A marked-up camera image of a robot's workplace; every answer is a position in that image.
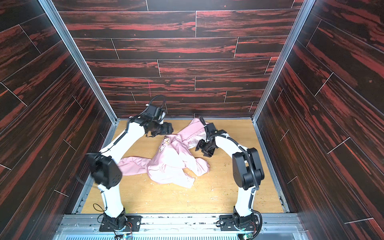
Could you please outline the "pink zip jacket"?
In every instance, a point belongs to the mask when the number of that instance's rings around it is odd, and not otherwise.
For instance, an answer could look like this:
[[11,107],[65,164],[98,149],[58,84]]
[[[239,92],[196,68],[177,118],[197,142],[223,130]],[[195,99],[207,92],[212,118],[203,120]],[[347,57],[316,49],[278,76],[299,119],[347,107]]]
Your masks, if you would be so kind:
[[203,124],[199,119],[193,119],[176,135],[165,136],[153,158],[123,158],[118,164],[119,169],[124,176],[147,173],[158,184],[176,184],[190,189],[195,178],[186,174],[184,169],[189,169],[198,177],[210,171],[208,162],[195,158],[190,151],[205,138]]

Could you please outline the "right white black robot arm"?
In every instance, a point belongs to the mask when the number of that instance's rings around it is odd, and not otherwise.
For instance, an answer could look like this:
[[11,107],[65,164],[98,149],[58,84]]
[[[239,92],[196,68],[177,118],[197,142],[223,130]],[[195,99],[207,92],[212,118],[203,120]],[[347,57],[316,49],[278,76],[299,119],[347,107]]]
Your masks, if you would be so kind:
[[236,228],[246,228],[258,220],[253,204],[255,193],[265,178],[259,153],[255,148],[240,145],[225,131],[208,134],[196,147],[196,150],[201,150],[206,157],[212,157],[215,149],[224,150],[232,158],[233,177],[239,187],[232,219]]

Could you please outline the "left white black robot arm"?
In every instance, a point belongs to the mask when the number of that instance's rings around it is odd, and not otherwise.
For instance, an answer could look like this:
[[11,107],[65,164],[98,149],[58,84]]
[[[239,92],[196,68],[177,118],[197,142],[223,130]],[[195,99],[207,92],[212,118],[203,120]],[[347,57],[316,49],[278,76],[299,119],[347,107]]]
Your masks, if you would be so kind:
[[142,136],[148,133],[151,133],[152,137],[169,135],[173,131],[171,123],[135,116],[128,120],[126,129],[109,145],[97,153],[86,154],[90,163],[91,176],[98,184],[103,199],[103,219],[114,225],[116,229],[122,229],[126,225],[126,212],[119,188],[123,176],[118,167],[120,160]]

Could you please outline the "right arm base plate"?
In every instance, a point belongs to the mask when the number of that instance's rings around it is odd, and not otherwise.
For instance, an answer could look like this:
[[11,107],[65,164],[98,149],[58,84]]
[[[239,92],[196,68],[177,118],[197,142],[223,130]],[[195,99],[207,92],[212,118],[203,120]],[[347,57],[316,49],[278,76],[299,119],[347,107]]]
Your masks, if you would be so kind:
[[221,231],[257,231],[259,229],[259,218],[255,214],[245,217],[238,215],[220,215],[216,227]]

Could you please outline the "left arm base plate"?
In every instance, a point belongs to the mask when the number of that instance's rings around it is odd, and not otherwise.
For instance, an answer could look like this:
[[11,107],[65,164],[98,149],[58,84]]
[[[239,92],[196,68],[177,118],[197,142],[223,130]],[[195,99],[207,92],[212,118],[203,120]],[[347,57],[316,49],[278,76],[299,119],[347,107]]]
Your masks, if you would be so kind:
[[138,232],[141,227],[142,216],[125,215],[111,218],[103,214],[99,228],[100,232]]

